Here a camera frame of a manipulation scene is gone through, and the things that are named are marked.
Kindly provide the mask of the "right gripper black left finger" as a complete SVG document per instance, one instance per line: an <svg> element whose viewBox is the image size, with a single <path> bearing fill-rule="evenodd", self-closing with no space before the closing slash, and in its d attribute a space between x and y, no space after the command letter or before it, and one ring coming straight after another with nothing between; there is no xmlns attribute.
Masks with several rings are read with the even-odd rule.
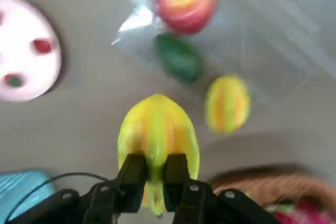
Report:
<svg viewBox="0 0 336 224"><path fill-rule="evenodd" d="M129 154L115 179L93 185L84 195L60 190L12 223L117 223L123 212L139 211L145 182L145 157Z"/></svg>

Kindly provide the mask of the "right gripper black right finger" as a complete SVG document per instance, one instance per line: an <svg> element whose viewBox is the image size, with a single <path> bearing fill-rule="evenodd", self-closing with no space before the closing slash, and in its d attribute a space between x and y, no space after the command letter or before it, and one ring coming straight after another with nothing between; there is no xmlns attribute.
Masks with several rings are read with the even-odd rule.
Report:
<svg viewBox="0 0 336 224"><path fill-rule="evenodd" d="M173 223L279 223L242 191L229 188L215 195L211 186L190 178L185 154L167 157L164 202Z"/></svg>

